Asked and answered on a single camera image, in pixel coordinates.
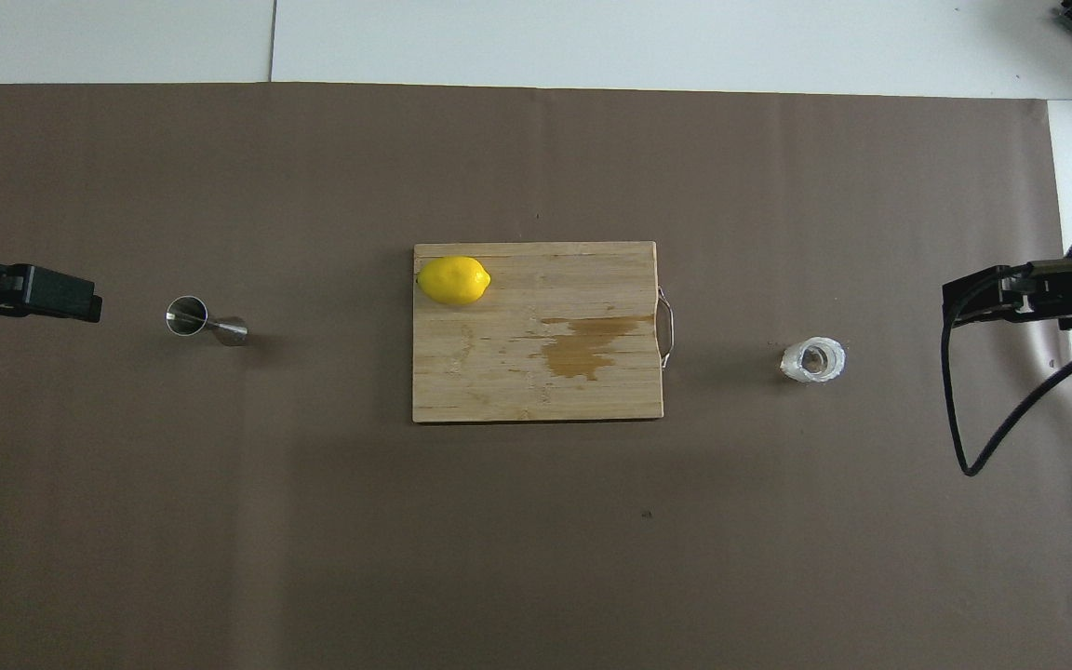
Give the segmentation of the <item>steel double jigger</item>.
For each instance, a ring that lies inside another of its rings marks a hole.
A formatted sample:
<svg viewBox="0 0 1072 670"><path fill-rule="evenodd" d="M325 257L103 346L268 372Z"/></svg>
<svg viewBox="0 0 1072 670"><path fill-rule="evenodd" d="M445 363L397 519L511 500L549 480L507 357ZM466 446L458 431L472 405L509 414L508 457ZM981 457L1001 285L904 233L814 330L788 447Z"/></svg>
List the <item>steel double jigger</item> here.
<svg viewBox="0 0 1072 670"><path fill-rule="evenodd" d="M167 306L165 324L167 331L179 338L192 338L203 331L212 332L222 346L245 346L249 339L249 327L243 318L217 316L200 298L192 294L176 298Z"/></svg>

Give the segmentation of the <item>brown paper table mat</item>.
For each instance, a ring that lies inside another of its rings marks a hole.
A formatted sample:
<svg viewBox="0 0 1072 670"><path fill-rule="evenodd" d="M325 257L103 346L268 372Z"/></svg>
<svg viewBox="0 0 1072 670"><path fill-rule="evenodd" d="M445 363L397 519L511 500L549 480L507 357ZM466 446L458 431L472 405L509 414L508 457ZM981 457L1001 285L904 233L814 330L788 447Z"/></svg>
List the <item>brown paper table mat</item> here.
<svg viewBox="0 0 1072 670"><path fill-rule="evenodd" d="M662 419L414 425L413 247L587 240ZM1041 100L0 86L0 262L103 297L0 318L0 670L1072 670L1072 385L966 478L938 356L1060 254Z"/></svg>

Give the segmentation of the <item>clear crinkled glass cup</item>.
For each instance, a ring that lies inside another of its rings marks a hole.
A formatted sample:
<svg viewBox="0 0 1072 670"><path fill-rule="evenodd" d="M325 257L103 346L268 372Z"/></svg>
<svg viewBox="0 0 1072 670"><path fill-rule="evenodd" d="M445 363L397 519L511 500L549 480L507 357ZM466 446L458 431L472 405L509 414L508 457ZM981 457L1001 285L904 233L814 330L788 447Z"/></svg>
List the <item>clear crinkled glass cup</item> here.
<svg viewBox="0 0 1072 670"><path fill-rule="evenodd" d="M779 370L800 384L825 384L842 376L846 362L846 348L837 340L808 338L783 351Z"/></svg>

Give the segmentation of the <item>wooden cutting board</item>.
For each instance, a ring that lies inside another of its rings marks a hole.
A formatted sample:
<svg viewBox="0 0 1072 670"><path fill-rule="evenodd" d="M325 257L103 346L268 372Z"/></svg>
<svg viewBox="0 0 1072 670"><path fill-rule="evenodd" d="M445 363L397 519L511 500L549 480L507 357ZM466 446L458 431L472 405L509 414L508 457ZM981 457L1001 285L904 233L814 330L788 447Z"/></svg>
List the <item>wooden cutting board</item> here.
<svg viewBox="0 0 1072 670"><path fill-rule="evenodd" d="M416 423L659 420L658 247L652 241L416 245L414 268L472 256L479 301L412 306Z"/></svg>

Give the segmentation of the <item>yellow lemon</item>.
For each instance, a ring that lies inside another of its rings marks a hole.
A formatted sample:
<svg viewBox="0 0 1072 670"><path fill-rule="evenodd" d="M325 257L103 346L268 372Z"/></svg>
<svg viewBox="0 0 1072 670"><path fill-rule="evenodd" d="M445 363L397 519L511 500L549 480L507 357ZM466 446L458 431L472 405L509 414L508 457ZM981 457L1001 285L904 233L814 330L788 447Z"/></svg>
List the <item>yellow lemon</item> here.
<svg viewBox="0 0 1072 670"><path fill-rule="evenodd" d="M425 264L416 276L416 284L431 301L467 306L481 300L492 284L492 276L472 256L441 256Z"/></svg>

